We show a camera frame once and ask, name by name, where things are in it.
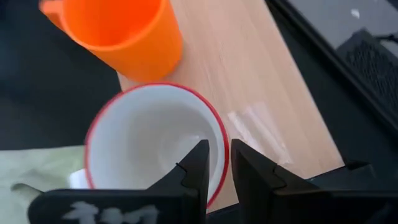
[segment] green cloth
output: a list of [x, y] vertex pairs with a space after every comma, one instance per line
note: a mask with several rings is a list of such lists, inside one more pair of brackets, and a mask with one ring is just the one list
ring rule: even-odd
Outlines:
[[68, 188], [68, 177], [83, 168], [83, 146], [0, 151], [0, 217], [26, 224], [30, 202], [40, 192]]

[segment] orange plastic cup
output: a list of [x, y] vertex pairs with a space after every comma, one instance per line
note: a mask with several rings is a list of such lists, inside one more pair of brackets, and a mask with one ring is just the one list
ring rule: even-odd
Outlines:
[[137, 82], [177, 65], [182, 38], [169, 0], [44, 0], [40, 10], [75, 42]]

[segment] wooden surface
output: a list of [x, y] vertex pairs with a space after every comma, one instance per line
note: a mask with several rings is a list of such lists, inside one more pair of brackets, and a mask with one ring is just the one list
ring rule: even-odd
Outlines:
[[[184, 51], [167, 81], [207, 98], [230, 139], [246, 141], [303, 178], [343, 166], [263, 0], [171, 1]], [[119, 78], [123, 90], [134, 85]], [[229, 168], [210, 210], [236, 202]]]

